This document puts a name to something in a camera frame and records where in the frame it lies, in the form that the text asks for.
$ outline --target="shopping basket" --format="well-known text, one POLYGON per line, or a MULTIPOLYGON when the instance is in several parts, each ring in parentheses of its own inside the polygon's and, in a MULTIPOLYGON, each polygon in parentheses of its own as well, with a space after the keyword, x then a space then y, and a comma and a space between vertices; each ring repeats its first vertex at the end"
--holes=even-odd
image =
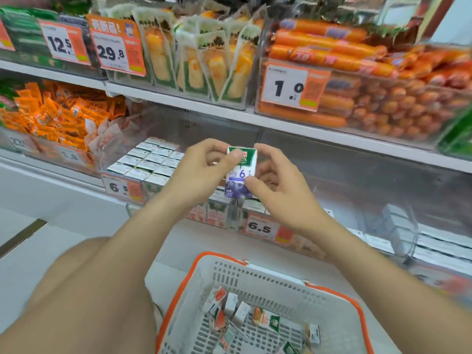
POLYGON ((214 252, 199 255, 175 294, 158 337, 156 354, 207 354, 218 341, 200 311, 207 289, 221 284, 252 306, 228 354, 272 354, 289 340, 301 349, 304 323, 318 324, 322 344, 316 354, 373 354, 365 316, 353 299, 328 288, 214 252), (280 333, 252 323, 254 306, 281 316, 280 333))

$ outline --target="blueberry juice box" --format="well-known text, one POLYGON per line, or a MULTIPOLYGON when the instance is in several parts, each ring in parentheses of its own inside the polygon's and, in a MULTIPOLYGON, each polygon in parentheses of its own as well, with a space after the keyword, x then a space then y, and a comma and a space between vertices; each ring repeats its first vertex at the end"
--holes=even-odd
MULTIPOLYGON (((228 147, 227 153, 239 147, 228 147)), ((234 199, 251 199, 252 194, 244 185, 244 179, 256 174, 257 149, 239 148, 243 151, 241 162, 226 175, 225 196, 234 199)))

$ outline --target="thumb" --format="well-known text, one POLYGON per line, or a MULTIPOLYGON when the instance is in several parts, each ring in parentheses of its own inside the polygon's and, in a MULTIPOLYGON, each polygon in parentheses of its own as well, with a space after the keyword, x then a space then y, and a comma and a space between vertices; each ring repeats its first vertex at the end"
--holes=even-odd
POLYGON ((225 155, 216 166, 213 166, 217 178, 224 178, 227 173, 239 164, 242 158, 243 151, 241 149, 234 149, 231 153, 225 155))
POLYGON ((244 185, 248 188, 251 194, 256 195, 263 204, 270 203, 270 198, 273 196, 272 190, 262 181, 256 177, 247 177, 244 180, 244 185))

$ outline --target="price label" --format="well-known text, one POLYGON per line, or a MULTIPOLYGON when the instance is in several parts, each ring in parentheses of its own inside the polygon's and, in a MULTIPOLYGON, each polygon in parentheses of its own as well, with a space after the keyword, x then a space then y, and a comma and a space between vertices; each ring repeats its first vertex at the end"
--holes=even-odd
POLYGON ((91 65, 80 27, 41 20, 39 25, 52 58, 91 65))
POLYGON ((0 20, 0 48, 8 51, 15 51, 15 47, 11 42, 10 36, 8 35, 7 29, 0 20))
POLYGON ((141 36, 135 22, 88 15, 90 34, 104 69, 146 76, 141 36))
POLYGON ((330 71, 269 61, 261 100, 316 111, 330 75, 330 71))
POLYGON ((60 145, 55 145, 55 148, 59 152, 62 160, 64 160, 66 163, 72 163, 80 166, 90 166, 89 161, 85 162, 83 160, 84 156, 86 157, 86 154, 83 152, 72 148, 65 148, 60 145))
POLYGON ((16 150, 26 151, 29 153, 39 153, 38 148, 36 148, 35 144, 26 134, 21 134, 8 129, 3 129, 3 133, 5 133, 11 145, 13 145, 16 150))
POLYGON ((103 185, 105 191, 113 196, 118 196, 122 199, 143 203, 143 193, 141 190, 141 183, 139 181, 127 180, 119 177, 112 177, 110 175, 102 175, 103 185))
POLYGON ((269 219, 255 215, 249 215, 245 232, 275 241, 279 228, 280 224, 275 221, 270 221, 269 219))

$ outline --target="right hand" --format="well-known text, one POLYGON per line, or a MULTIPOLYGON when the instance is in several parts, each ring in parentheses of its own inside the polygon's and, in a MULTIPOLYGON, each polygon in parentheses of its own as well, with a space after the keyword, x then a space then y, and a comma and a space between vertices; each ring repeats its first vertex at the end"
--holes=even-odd
POLYGON ((255 177, 247 177, 245 185, 276 221, 306 236, 332 220, 316 201, 303 174, 280 149, 266 144, 255 144, 254 148, 269 159, 257 164, 255 177))

